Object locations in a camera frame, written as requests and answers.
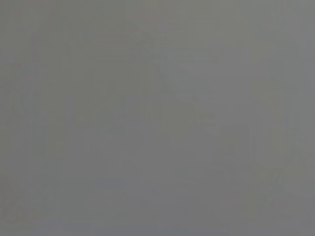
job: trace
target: gray background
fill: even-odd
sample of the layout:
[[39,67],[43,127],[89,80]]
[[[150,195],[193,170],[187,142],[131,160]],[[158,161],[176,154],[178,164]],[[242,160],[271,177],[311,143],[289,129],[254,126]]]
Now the gray background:
[[314,235],[312,1],[0,9],[1,234]]

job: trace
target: gray wall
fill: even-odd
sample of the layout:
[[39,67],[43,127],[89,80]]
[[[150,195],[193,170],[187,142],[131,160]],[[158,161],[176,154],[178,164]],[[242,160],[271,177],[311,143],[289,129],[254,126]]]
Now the gray wall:
[[1,4],[1,234],[314,235],[312,1]]

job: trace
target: gray surface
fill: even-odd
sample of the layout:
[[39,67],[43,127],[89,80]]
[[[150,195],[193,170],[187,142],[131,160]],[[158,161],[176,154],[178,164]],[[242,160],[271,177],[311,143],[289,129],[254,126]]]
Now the gray surface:
[[2,235],[314,235],[314,3],[26,2],[0,11]]

